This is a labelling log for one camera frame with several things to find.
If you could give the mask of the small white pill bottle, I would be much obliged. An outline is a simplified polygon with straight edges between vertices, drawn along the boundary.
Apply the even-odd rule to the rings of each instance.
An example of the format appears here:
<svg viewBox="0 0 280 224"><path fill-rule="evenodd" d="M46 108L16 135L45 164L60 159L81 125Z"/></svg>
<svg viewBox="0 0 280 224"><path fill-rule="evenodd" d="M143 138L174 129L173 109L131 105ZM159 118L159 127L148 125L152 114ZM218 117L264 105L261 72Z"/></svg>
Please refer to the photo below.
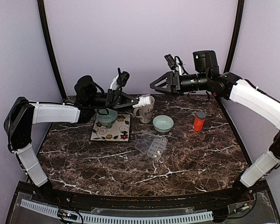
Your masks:
<svg viewBox="0 0 280 224"><path fill-rule="evenodd" d="M153 104L152 96L150 94L138 96L136 99L138 100L138 103L133 105L133 108L145 107Z"/></svg>

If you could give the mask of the orange bottle grey cap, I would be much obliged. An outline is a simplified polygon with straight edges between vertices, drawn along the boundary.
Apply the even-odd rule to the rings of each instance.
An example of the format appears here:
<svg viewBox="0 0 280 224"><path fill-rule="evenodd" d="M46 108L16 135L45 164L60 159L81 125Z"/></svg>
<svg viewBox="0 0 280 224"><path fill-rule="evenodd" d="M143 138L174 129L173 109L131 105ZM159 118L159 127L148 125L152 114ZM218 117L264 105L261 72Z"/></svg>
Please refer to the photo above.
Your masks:
<svg viewBox="0 0 280 224"><path fill-rule="evenodd" d="M193 130L196 132L200 132L203 128L205 119L206 119L206 114L202 111L198 111L194 119Z"/></svg>

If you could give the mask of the clear plastic pill organizer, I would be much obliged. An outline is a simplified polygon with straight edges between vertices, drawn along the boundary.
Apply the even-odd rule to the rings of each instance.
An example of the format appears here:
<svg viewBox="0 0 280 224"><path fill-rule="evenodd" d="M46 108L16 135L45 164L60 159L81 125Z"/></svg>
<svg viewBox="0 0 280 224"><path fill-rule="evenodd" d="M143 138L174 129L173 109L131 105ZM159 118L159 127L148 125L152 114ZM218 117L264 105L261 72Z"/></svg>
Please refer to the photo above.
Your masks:
<svg viewBox="0 0 280 224"><path fill-rule="evenodd" d="M159 160L168 143L167 138L144 132L135 144L135 149L154 160Z"/></svg>

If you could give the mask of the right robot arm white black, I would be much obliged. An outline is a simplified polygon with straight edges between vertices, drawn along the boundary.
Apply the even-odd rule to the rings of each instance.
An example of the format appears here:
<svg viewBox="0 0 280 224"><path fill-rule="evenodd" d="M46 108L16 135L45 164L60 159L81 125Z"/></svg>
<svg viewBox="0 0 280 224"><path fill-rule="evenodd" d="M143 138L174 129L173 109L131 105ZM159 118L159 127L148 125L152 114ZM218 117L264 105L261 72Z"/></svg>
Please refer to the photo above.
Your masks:
<svg viewBox="0 0 280 224"><path fill-rule="evenodd" d="M179 57L170 54L164 57L171 71L153 81L151 89L177 96L186 92L208 91L216 97L245 106L278 129L272 145L241 174L229 191L229 199L234 203L240 202L249 187L280 165L280 101L234 73L220 74L213 50L193 52L195 74L185 71Z"/></svg>

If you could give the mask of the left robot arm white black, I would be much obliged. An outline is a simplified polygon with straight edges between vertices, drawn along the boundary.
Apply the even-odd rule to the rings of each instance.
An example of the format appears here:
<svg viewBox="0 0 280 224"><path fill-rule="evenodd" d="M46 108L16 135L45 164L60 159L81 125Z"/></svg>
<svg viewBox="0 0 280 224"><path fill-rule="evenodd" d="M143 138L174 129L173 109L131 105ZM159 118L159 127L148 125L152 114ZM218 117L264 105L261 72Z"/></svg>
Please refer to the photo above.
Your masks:
<svg viewBox="0 0 280 224"><path fill-rule="evenodd" d="M49 185L32 146L32 126L40 123L87 123L98 110L107 108L124 111L140 104L140 99L122 91L129 75L117 75L111 88L104 91L91 76L81 77L74 89L74 103L29 101L25 97L16 99L4 121L8 150L15 153L31 182L40 187L38 196L46 203L56 200L56 192Z"/></svg>

